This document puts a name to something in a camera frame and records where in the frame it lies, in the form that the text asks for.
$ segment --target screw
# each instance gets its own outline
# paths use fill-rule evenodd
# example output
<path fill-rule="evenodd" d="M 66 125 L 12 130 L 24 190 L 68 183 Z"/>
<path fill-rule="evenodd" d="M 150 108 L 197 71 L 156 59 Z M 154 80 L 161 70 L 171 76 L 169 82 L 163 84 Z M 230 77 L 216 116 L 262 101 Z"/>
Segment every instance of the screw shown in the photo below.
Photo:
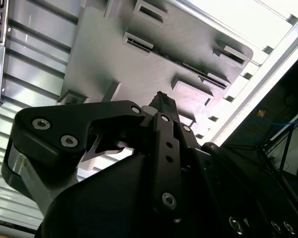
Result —
<path fill-rule="evenodd" d="M 238 221 L 234 217 L 230 217 L 228 219 L 228 222 L 234 231 L 236 231 L 239 235 L 243 234 L 242 226 L 240 225 L 240 223 L 238 223 Z"/>
<path fill-rule="evenodd" d="M 188 126 L 186 126 L 186 125 L 183 126 L 183 129 L 185 129 L 187 132 L 190 132 L 191 131 L 191 129 Z"/>
<path fill-rule="evenodd" d="M 71 135 L 65 135 L 61 138 L 61 144 L 65 147 L 75 147 L 78 145 L 78 141 Z"/>
<path fill-rule="evenodd" d="M 288 222 L 284 222 L 284 226 L 286 227 L 287 231 L 289 231 L 292 235 L 296 234 L 293 227 Z"/>
<path fill-rule="evenodd" d="M 282 233 L 282 229 L 280 228 L 280 226 L 278 226 L 278 224 L 276 222 L 272 221 L 271 224 L 275 231 L 277 231 L 279 234 Z"/>
<path fill-rule="evenodd" d="M 131 107 L 131 109 L 135 112 L 135 113 L 140 113 L 140 110 L 136 107 Z"/>
<path fill-rule="evenodd" d="M 177 200 L 175 200 L 175 197 L 171 193 L 165 192 L 162 195 L 162 201 L 164 205 L 171 210 L 177 207 Z"/>
<path fill-rule="evenodd" d="M 38 129 L 38 130 L 47 130 L 51 127 L 51 124 L 44 119 L 35 119 L 32 122 L 32 125 L 34 126 L 35 129 Z"/>
<path fill-rule="evenodd" d="M 165 115 L 161 115 L 161 118 L 162 118 L 164 121 L 169 121 L 169 118 L 167 118 Z"/>

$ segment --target bolt hole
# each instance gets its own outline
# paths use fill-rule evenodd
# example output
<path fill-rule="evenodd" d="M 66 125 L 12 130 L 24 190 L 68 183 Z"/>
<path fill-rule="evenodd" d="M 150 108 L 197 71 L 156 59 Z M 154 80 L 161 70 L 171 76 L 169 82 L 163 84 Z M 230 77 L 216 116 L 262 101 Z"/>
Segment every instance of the bolt hole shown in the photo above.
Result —
<path fill-rule="evenodd" d="M 209 166 L 209 167 L 211 167 L 211 166 L 212 166 L 211 162 L 210 162 L 210 161 L 208 161 L 208 160 L 206 160 L 206 161 L 205 161 L 205 164 L 206 164 L 207 166 Z"/>
<path fill-rule="evenodd" d="M 131 109 L 135 112 L 135 113 L 140 113 L 140 110 L 134 106 L 131 107 Z"/>
<path fill-rule="evenodd" d="M 173 148 L 173 145 L 170 142 L 166 143 L 169 148 Z"/>
<path fill-rule="evenodd" d="M 38 126 L 39 127 L 45 127 L 46 126 L 46 123 L 43 122 L 43 121 L 38 121 Z"/>
<path fill-rule="evenodd" d="M 67 144 L 69 144 L 69 145 L 72 145 L 72 144 L 74 143 L 73 140 L 70 139 L 70 138 L 67 138 L 67 139 L 65 140 L 65 142 L 66 142 Z"/>
<path fill-rule="evenodd" d="M 173 158 L 171 158 L 170 156 L 166 156 L 165 158 L 169 163 L 173 163 Z"/>

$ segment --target metal rod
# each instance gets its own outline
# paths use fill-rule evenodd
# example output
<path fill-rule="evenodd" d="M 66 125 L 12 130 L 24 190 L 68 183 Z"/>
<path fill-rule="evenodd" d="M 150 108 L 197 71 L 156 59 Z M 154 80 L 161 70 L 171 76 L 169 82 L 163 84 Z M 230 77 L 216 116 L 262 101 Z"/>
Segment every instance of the metal rod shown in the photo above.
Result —
<path fill-rule="evenodd" d="M 283 153 L 283 157 L 282 160 L 280 162 L 280 166 L 279 166 L 279 170 L 282 171 L 284 169 L 284 165 L 285 165 L 285 161 L 286 161 L 286 157 L 287 157 L 287 153 L 288 153 L 288 149 L 289 149 L 289 145 L 290 145 L 290 141 L 292 139 L 292 135 L 293 135 L 293 131 L 294 131 L 294 125 L 290 126 L 289 129 L 289 133 L 288 133 L 288 137 L 287 137 L 287 141 L 286 141 L 286 145 L 284 148 L 284 153 Z"/>

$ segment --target blue cable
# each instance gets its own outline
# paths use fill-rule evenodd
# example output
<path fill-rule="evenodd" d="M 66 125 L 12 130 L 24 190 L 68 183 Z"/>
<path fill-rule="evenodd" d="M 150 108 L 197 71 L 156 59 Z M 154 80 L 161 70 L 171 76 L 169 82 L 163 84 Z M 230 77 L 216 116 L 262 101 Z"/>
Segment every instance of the blue cable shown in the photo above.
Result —
<path fill-rule="evenodd" d="M 250 139 L 250 138 L 247 138 L 245 136 L 245 133 L 244 133 L 244 129 L 245 129 L 245 126 L 246 124 L 249 124 L 249 123 L 252 123 L 252 122 L 264 122 L 264 123 L 268 123 L 268 124 L 271 124 L 271 125 L 279 125 L 279 126 L 282 126 L 282 125 L 291 125 L 291 124 L 296 124 L 298 123 L 298 119 L 293 121 L 293 122 L 287 122 L 287 123 L 276 123 L 276 122 L 273 122 L 273 121 L 270 121 L 270 120 L 267 120 L 267 119 L 253 119 L 253 120 L 249 120 L 249 121 L 246 121 L 245 124 L 243 125 L 242 127 L 242 138 L 246 141 L 251 141 L 251 142 L 257 142 L 257 141 L 262 141 L 264 139 L 267 138 L 267 136 L 269 135 L 272 135 L 274 134 L 275 132 L 279 131 L 279 128 L 275 131 L 272 131 L 271 133 L 269 133 L 268 135 L 265 135 L 263 137 L 259 137 L 259 138 L 255 138 L 255 139 Z"/>

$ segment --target corrugated metal panel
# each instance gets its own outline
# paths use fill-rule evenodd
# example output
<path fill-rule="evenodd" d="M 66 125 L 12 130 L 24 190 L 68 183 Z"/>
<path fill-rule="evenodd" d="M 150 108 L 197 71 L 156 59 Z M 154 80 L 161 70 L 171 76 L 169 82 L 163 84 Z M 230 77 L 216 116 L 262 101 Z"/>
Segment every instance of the corrugated metal panel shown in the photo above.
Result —
<path fill-rule="evenodd" d="M 56 105 L 74 42 L 80 1 L 12 0 L 8 14 L 0 107 L 0 167 L 15 114 L 26 107 Z M 80 180 L 97 171 L 79 171 Z M 37 229 L 36 203 L 3 180 L 0 220 Z"/>

